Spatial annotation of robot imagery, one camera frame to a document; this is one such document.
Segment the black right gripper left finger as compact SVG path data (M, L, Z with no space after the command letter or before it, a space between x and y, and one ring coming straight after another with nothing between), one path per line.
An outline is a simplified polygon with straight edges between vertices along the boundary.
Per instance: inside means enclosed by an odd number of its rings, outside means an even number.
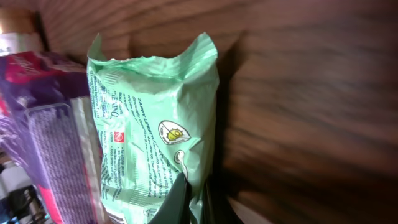
M149 224L190 224L191 186L179 173L165 201Z

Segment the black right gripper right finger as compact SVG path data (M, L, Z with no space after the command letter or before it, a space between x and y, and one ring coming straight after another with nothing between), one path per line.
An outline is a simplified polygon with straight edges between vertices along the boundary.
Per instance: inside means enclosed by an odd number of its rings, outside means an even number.
M213 179L207 179L203 192L203 224L243 224Z

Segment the teal wet wipes pack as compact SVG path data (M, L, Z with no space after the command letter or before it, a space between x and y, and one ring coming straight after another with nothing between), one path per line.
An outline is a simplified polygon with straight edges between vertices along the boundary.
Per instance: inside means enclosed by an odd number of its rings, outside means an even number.
M218 51L200 34L180 55L108 60L88 51L93 119L103 150L101 201L114 223L149 223L179 175L192 188L188 221L200 223L214 155Z

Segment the purple sanitary pad pack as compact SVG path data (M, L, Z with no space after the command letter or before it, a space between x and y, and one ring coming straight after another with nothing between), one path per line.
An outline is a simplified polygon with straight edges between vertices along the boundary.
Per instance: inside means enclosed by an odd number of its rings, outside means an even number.
M27 172L55 223L106 223L101 146L85 67L51 52L1 58L1 146Z

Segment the white tube gold cap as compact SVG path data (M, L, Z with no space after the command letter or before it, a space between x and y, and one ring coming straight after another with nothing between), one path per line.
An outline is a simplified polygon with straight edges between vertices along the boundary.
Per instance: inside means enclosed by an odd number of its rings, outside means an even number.
M1 56L43 51L42 39L28 9L1 8Z

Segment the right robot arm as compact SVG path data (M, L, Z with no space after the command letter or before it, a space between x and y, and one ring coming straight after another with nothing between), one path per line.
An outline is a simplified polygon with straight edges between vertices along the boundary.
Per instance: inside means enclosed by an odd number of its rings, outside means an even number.
M190 184L180 174L171 193L159 210L144 212L149 224L190 224L188 197ZM54 223L37 196L25 171L18 167L1 167L1 223Z

